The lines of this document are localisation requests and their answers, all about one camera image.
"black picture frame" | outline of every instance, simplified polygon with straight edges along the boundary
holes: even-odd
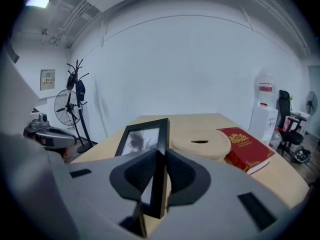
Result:
[[[121,137],[115,157],[121,156],[129,133],[159,128],[158,142],[156,146],[156,169],[153,175],[150,204],[142,202],[142,209],[145,215],[160,219],[165,215],[166,193],[167,193],[167,169],[166,150],[169,148],[170,121],[168,118],[155,121],[143,122],[128,125]]]

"book spine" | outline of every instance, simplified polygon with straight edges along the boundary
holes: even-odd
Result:
[[[231,161],[231,163],[235,167],[238,167],[239,169],[245,172],[249,170],[249,167],[246,166],[246,164],[236,155],[235,152],[231,151],[226,157]]]

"chair headrest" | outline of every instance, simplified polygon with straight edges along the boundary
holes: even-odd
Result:
[[[279,90],[279,94],[280,94],[279,98],[282,100],[289,100],[290,98],[290,94],[286,90]]]

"black coat rack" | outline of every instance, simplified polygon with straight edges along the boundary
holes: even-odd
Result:
[[[74,124],[74,127],[75,127],[75,130],[76,130],[76,133],[78,134],[79,136],[79,140],[81,142],[81,146],[77,149],[77,152],[78,153],[84,153],[86,151],[88,151],[89,149],[91,149],[93,147],[92,145],[92,142],[91,142],[91,139],[89,137],[89,134],[88,134],[88,131],[87,131],[87,127],[86,127],[86,124],[85,124],[85,121],[84,121],[84,117],[83,117],[83,114],[82,114],[82,107],[81,105],[84,105],[81,103],[80,100],[78,100],[78,82],[81,78],[89,75],[89,73],[86,73],[85,75],[83,75],[82,77],[80,77],[80,79],[78,80],[78,70],[82,68],[82,66],[80,66],[80,64],[82,63],[83,59],[80,61],[80,63],[78,63],[78,60],[76,60],[76,64],[75,64],[75,67],[72,66],[71,64],[67,63],[68,66],[72,67],[74,69],[74,72],[71,73],[69,70],[69,74],[72,76],[73,80],[74,80],[74,83],[75,83],[75,93],[76,93],[76,101],[77,101],[77,106],[78,106],[78,111],[79,111],[79,115],[80,115],[80,120],[81,120],[81,124],[82,124],[82,128],[83,128],[83,131],[84,131],[84,134],[85,134],[85,137],[88,141],[88,143],[84,144],[81,140],[81,136],[78,132],[78,129],[77,129],[77,126],[76,124]]]

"oval hole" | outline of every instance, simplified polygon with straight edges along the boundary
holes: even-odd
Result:
[[[191,142],[202,144],[202,143],[207,143],[208,141],[207,140],[192,140]]]

